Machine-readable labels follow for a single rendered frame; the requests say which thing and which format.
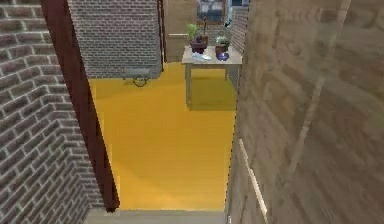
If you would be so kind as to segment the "brown wooden far door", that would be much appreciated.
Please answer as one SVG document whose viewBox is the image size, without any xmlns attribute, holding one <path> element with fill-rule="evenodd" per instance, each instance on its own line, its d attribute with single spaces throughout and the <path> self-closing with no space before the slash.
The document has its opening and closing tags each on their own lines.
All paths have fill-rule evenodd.
<svg viewBox="0 0 384 224">
<path fill-rule="evenodd" d="M 187 25 L 197 21 L 197 0 L 164 0 L 166 61 L 180 62 L 188 37 L 169 37 L 170 33 L 186 33 Z"/>
</svg>

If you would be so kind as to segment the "grey wooden side table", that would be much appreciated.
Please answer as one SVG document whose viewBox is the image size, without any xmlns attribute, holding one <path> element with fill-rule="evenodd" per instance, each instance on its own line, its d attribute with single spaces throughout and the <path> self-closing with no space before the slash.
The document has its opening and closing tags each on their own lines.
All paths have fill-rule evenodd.
<svg viewBox="0 0 384 224">
<path fill-rule="evenodd" d="M 229 58 L 226 61 L 220 61 L 216 57 L 215 47 L 208 46 L 205 55 L 211 57 L 210 60 L 195 59 L 190 46 L 184 47 L 184 53 L 181 63 L 185 66 L 185 103 L 190 106 L 191 102 L 191 83 L 193 69 L 224 69 L 225 78 L 228 78 L 231 69 L 240 70 L 243 64 L 243 56 L 232 46 L 228 49 Z"/>
</svg>

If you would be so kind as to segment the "dark red door frame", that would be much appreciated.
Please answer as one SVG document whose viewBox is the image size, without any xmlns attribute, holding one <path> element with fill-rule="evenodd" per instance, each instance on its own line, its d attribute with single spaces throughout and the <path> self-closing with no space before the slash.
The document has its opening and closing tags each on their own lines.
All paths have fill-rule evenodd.
<svg viewBox="0 0 384 224">
<path fill-rule="evenodd" d="M 40 0 L 68 93 L 107 212 L 120 206 L 107 149 L 77 42 L 68 0 Z"/>
</svg>

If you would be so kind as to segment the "brown pot green plant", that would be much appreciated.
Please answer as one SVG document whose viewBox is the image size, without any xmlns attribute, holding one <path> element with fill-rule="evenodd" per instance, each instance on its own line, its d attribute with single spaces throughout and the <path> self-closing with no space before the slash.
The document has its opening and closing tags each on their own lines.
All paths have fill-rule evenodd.
<svg viewBox="0 0 384 224">
<path fill-rule="evenodd" d="M 225 36 L 218 36 L 216 38 L 215 53 L 227 53 L 230 41 Z"/>
</svg>

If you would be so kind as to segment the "framed window with dark panes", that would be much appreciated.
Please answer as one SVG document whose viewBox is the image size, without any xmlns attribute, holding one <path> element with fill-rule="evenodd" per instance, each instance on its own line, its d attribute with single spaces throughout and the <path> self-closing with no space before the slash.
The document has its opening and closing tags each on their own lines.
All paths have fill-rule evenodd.
<svg viewBox="0 0 384 224">
<path fill-rule="evenodd" d="M 225 18 L 226 0 L 197 0 L 197 21 L 222 24 Z"/>
</svg>

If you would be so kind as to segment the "dark purple pot plant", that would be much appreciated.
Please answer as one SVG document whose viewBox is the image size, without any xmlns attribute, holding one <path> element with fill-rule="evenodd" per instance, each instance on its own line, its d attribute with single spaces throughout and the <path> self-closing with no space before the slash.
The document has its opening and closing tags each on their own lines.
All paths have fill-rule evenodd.
<svg viewBox="0 0 384 224">
<path fill-rule="evenodd" d="M 207 43 L 203 41 L 202 36 L 197 35 L 198 27 L 196 24 L 187 25 L 187 36 L 190 40 L 190 47 L 193 53 L 203 54 L 207 48 Z"/>
</svg>

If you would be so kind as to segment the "brown wooden room door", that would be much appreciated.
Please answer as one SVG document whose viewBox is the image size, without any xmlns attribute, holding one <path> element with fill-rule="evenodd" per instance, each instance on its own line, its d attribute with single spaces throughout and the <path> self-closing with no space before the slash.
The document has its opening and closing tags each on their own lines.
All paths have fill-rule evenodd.
<svg viewBox="0 0 384 224">
<path fill-rule="evenodd" d="M 384 0 L 250 0 L 227 224 L 384 224 Z"/>
</svg>

